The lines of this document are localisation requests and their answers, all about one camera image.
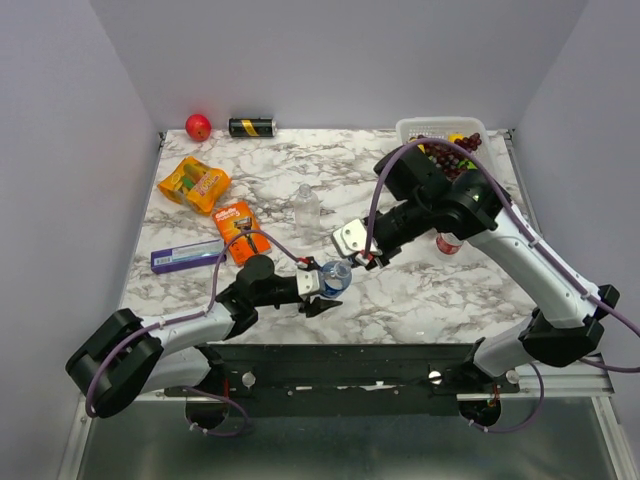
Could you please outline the red label plastic bottle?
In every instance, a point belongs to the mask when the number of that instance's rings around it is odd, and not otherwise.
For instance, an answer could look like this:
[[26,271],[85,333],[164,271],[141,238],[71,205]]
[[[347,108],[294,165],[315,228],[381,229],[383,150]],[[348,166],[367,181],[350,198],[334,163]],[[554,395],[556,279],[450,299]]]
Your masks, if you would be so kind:
[[436,246],[438,250],[444,255],[457,254],[463,245],[464,241],[458,239],[452,233],[439,232],[436,237]]

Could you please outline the blue label plastic bottle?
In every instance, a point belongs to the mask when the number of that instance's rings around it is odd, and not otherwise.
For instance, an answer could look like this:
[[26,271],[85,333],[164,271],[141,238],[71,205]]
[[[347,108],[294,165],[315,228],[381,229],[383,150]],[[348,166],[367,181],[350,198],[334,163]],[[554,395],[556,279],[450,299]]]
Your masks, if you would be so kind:
[[333,260],[321,267],[323,292],[328,299],[338,298],[350,286],[352,281],[351,264],[345,260]]

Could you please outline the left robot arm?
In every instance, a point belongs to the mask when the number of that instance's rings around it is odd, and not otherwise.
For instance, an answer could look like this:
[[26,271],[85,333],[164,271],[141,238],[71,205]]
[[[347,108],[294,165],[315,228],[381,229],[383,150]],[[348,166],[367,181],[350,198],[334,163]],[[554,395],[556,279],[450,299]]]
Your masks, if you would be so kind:
[[265,255],[250,258],[235,280],[202,309],[142,318],[131,309],[109,316],[67,361],[65,370],[85,395],[92,418],[109,418],[152,387],[153,373],[167,373],[166,357],[207,342],[237,337],[258,321],[259,307],[296,304],[308,318],[339,306],[324,298],[322,272],[306,257],[293,276],[279,276]]

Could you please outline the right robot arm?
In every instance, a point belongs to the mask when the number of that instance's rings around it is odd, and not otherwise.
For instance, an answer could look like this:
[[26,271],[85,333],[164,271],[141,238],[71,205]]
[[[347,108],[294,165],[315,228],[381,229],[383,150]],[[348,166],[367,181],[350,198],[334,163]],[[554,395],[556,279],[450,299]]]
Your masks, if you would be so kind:
[[374,171],[399,203],[385,214],[372,209],[335,234],[344,243],[342,256],[368,269],[382,267],[403,245],[434,229],[486,254],[535,303],[523,322],[475,343],[459,370],[467,389],[483,391],[532,361],[564,367],[597,352],[601,321],[616,305],[618,290],[571,269],[492,177],[476,168],[450,181],[425,149],[412,145],[387,154]]

